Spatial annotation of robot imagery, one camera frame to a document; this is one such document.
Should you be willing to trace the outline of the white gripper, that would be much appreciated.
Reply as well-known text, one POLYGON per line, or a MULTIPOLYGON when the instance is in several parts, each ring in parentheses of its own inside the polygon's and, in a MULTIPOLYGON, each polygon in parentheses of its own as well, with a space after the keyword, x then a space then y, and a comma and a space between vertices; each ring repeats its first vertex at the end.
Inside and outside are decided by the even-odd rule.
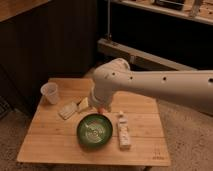
POLYGON ((114 91, 93 86, 88 95, 88 103, 91 107, 95 107, 96 109, 105 109, 110 112, 114 94, 114 91))

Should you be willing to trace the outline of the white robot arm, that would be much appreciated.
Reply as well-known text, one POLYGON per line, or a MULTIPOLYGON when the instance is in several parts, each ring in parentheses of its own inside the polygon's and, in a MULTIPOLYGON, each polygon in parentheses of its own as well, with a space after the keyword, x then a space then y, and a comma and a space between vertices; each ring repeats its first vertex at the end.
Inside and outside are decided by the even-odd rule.
POLYGON ((127 91, 183 105, 213 116, 213 70, 131 71, 122 58, 94 70, 88 101, 111 109, 117 91, 127 91))

